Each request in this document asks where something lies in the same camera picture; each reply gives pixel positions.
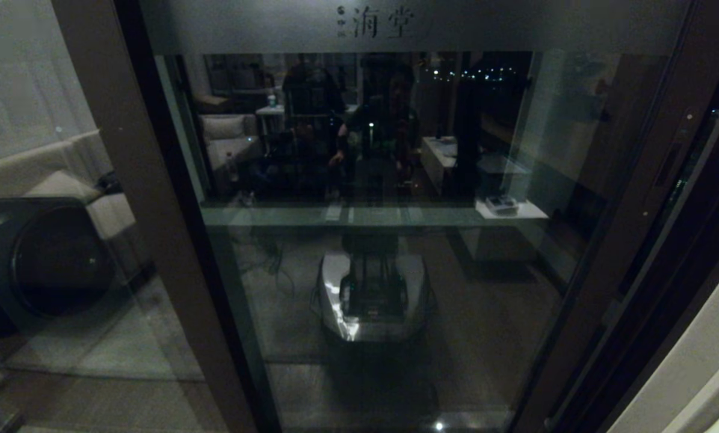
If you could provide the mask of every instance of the door frame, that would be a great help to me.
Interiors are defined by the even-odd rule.
[[[659,179],[678,175],[718,77],[719,0],[694,1],[647,116],[632,177],[615,200],[613,219],[590,263],[574,275],[510,431],[536,433],[565,397],[566,384],[597,342],[609,305],[619,298],[620,283],[673,186]]]
[[[555,425],[560,431],[602,431],[612,425],[717,287],[719,120],[704,147],[708,153],[664,227],[667,236],[653,245],[656,254],[587,374],[592,378],[582,382]]]
[[[238,318],[230,312],[138,3],[52,3],[106,150],[225,421],[233,431],[280,431],[273,407],[261,405],[271,396],[261,395],[253,384]],[[657,184],[657,176],[677,175],[690,146],[690,139],[677,132],[685,129],[685,135],[694,136],[717,83],[709,84],[708,78],[716,71],[719,0],[692,2],[647,116],[634,172],[615,200],[613,217],[596,234],[587,263],[574,276],[511,431],[540,430],[576,373],[576,360],[587,356],[588,343],[670,190],[668,183]],[[695,117],[686,121],[688,114]],[[671,162],[670,152],[675,154]]]
[[[125,41],[141,31],[147,44],[144,27],[131,22],[137,14],[128,10],[137,3],[52,0],[52,5],[137,228],[217,408],[230,431],[275,431],[258,411],[155,60]],[[147,81],[156,86],[141,84]]]

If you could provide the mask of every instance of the glass pane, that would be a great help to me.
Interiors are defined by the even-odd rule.
[[[266,409],[503,431],[686,5],[141,3]]]
[[[16,422],[225,430],[49,0],[0,2],[0,428]]]

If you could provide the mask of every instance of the bottle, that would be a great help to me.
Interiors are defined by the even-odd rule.
[[[228,179],[232,182],[239,181],[239,169],[233,161],[233,152],[225,153],[225,168],[228,171]]]

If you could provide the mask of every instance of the black speaker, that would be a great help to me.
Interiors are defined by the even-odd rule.
[[[81,202],[0,199],[0,308],[18,328],[83,312],[112,288],[114,275]]]

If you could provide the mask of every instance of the chinese characters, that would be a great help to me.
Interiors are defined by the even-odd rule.
[[[338,6],[338,38],[345,38],[349,34],[352,34],[354,38],[375,38],[378,35],[378,17],[385,17],[381,14],[379,9],[373,9],[370,6],[365,8],[352,8],[353,16],[349,17],[347,14],[350,12],[344,6]],[[405,34],[407,26],[410,24],[410,20],[415,15],[412,10],[400,6],[387,18],[389,22],[389,29],[386,33],[388,38],[401,38]]]

